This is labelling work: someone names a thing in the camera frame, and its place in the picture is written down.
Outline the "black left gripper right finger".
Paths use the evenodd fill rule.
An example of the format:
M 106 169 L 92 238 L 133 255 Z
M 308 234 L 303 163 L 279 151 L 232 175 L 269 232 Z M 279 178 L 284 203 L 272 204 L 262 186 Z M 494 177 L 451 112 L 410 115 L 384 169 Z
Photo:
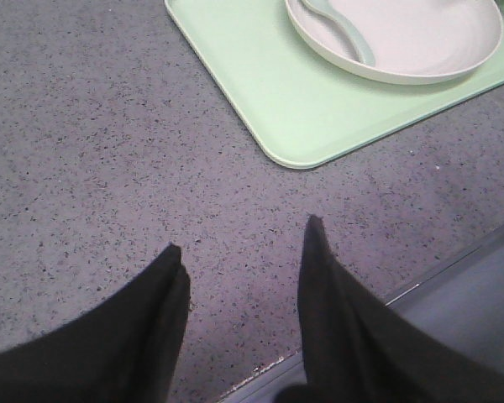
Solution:
M 297 307 L 307 382 L 279 402 L 504 402 L 504 374 L 429 337 L 334 257 L 320 217 L 308 218 Z

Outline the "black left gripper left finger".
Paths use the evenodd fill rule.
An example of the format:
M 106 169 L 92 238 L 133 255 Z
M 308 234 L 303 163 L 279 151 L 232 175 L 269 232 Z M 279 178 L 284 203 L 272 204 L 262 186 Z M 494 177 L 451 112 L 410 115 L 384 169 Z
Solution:
M 190 304 L 174 244 L 100 306 L 0 353 L 0 402 L 164 402 Z

